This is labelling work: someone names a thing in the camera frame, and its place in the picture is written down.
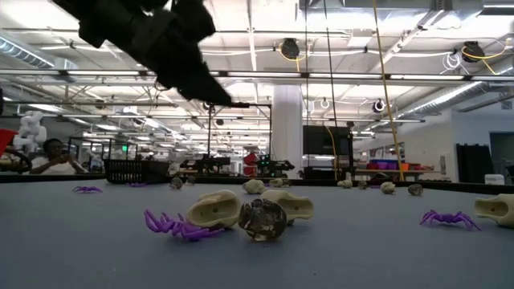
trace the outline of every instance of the orange object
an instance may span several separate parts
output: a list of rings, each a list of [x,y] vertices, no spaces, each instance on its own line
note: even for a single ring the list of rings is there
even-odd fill
[[[2,129],[0,128],[0,156],[3,154],[3,151],[6,150],[7,145],[13,139],[15,135],[18,133],[15,131],[11,131],[10,129]]]

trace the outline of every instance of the white pillar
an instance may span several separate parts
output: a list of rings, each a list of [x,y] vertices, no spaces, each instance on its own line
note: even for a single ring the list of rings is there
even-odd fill
[[[301,170],[303,143],[303,100],[299,85],[275,87],[271,115],[271,159],[288,160],[295,169],[285,172],[289,178],[298,178]]]

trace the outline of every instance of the man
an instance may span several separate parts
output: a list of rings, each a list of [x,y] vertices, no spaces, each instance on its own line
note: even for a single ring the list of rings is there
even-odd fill
[[[43,150],[46,156],[32,160],[30,174],[68,175],[88,172],[72,157],[63,154],[63,143],[58,139],[45,141]]]

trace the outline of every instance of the black plastic crate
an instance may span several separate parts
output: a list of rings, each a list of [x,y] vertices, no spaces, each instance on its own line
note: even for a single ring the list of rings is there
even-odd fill
[[[107,181],[113,184],[168,182],[169,164],[160,161],[104,160]]]

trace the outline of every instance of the purple toy spider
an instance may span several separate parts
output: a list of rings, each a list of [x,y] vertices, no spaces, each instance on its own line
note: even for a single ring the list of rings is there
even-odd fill
[[[182,215],[178,214],[180,221],[172,220],[166,213],[162,213],[161,219],[157,220],[153,214],[145,211],[146,226],[154,233],[168,233],[171,231],[173,236],[180,235],[189,241],[198,241],[201,238],[213,237],[225,229],[209,230],[189,224]]]
[[[147,186],[145,183],[127,183],[128,186],[131,186],[133,188],[140,188]]]
[[[475,227],[478,230],[481,230],[471,218],[464,214],[463,212],[458,212],[457,214],[439,214],[434,210],[430,210],[430,212],[426,212],[426,214],[423,215],[423,219],[419,223],[419,225],[422,225],[424,222],[430,220],[430,224],[432,225],[432,222],[439,221],[439,222],[446,222],[446,223],[457,223],[457,222],[464,222],[466,225],[466,228],[468,231],[473,230],[473,227]]]
[[[77,186],[72,190],[73,193],[103,193],[104,191],[95,186]]]

